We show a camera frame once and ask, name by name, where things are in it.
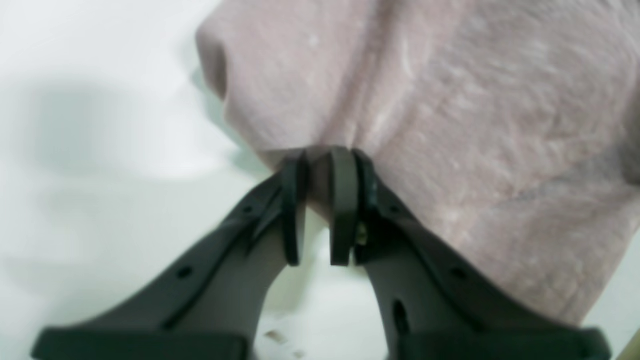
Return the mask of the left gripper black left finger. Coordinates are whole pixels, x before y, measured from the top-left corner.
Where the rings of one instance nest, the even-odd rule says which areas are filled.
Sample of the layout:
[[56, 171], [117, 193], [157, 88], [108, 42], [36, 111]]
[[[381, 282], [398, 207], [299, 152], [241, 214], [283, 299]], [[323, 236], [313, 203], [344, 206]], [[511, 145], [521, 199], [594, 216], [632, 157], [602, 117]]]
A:
[[249, 360], [267, 293], [301, 264], [306, 153], [291, 152], [218, 228], [121, 304], [51, 326], [35, 360]]

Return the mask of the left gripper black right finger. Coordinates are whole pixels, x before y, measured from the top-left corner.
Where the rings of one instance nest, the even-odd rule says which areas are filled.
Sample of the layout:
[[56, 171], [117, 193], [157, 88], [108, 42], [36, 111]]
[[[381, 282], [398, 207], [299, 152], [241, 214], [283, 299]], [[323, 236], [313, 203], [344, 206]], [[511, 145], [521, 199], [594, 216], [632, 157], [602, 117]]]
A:
[[597, 328], [521, 305], [423, 227], [360, 150], [328, 153], [332, 265], [373, 286], [391, 360], [609, 360]]

